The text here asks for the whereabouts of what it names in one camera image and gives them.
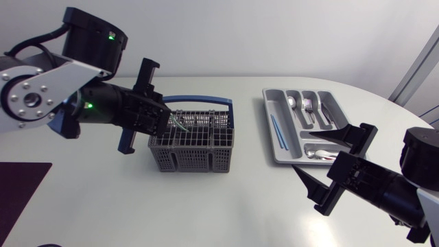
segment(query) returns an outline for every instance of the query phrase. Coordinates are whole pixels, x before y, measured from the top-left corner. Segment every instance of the gray cutlery tray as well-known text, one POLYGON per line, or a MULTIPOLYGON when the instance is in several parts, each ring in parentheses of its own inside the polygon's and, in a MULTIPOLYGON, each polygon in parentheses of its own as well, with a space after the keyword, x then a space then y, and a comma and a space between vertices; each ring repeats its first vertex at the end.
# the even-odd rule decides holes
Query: gray cutlery tray
POLYGON ((349 149, 344 146, 309 134, 313 131, 336 130, 348 124, 346 115, 330 91, 263 89, 263 98, 270 127, 274 159, 277 163, 332 165, 333 161, 331 160, 308 158, 305 150, 349 152, 349 149), (288 103, 288 96, 292 96, 296 100, 294 112, 288 103), (305 112, 304 98, 312 101, 315 123, 310 120, 308 113, 305 112), (324 116, 322 104, 327 109, 325 112, 328 113, 329 119, 332 119, 333 123, 324 116), (289 150, 281 148, 271 115, 277 120, 289 150))

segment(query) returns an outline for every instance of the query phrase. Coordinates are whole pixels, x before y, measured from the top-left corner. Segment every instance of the blue chopstick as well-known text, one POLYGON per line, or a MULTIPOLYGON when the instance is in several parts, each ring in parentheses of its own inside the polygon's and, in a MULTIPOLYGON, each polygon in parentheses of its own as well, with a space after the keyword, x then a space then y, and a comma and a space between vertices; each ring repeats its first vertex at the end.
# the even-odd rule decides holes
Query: blue chopstick
POLYGON ((277 125, 276 125, 276 122, 274 120, 273 115, 272 115, 272 122, 273 122, 274 130, 276 131, 277 139, 279 140, 279 144, 281 145, 281 148, 283 149, 283 141, 281 139, 281 134, 279 133, 279 130, 277 129, 277 125))
POLYGON ((289 150, 288 144, 287 144, 287 142, 285 142, 285 138, 283 137, 282 130, 279 128, 279 125, 277 124, 276 118, 273 116, 273 114, 272 114, 272 119, 273 119, 273 122, 274 122, 274 127, 277 129, 277 132, 279 133, 279 136, 281 136, 281 140, 283 142, 283 145, 285 146, 285 149, 289 150))

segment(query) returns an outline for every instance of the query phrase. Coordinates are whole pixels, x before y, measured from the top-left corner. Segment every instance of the cutlery basket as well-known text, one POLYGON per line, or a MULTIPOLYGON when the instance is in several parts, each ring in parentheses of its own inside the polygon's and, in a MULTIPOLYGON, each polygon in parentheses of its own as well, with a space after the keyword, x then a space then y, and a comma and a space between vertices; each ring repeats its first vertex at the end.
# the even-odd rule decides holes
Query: cutlery basket
POLYGON ((201 95, 164 97, 165 103, 207 102, 228 106, 228 111, 175 110, 161 137, 150 137, 148 147, 161 172, 222 172, 230 170, 234 124, 231 99, 201 95))

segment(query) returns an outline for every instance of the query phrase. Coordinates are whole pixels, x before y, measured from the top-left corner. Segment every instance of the white table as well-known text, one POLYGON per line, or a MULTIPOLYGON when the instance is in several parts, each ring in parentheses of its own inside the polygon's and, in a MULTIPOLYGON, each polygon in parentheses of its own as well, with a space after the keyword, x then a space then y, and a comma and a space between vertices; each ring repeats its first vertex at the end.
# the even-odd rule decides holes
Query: white table
MULTIPOLYGON (((112 81, 128 88, 134 82, 112 81)), ((313 78, 154 78, 153 84, 163 95, 233 100, 230 173, 160 173, 148 136, 138 134, 136 152, 122 155, 116 126, 82 124, 76 140, 47 126, 2 134, 2 161, 54 164, 4 246, 412 246, 408 228, 349 192, 329 217, 313 209, 294 170, 274 162, 262 88, 330 90, 353 125, 378 127, 369 160, 397 172, 405 130, 429 127, 417 116, 372 93, 313 78)), ((182 104, 170 106, 191 110, 182 104)), ((327 168, 305 170, 330 183, 327 168)))

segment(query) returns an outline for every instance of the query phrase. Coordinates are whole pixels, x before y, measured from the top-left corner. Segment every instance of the basket handle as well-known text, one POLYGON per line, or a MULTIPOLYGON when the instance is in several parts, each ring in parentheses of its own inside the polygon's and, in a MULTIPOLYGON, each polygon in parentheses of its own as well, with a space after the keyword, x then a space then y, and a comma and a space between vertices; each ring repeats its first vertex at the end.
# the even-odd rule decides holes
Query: basket handle
POLYGON ((222 104, 228 106, 228 114, 230 116, 230 127, 235 128, 233 123, 233 102, 231 99, 226 99, 223 97, 213 97, 205 95, 173 95, 163 97, 163 102, 205 102, 212 104, 222 104))

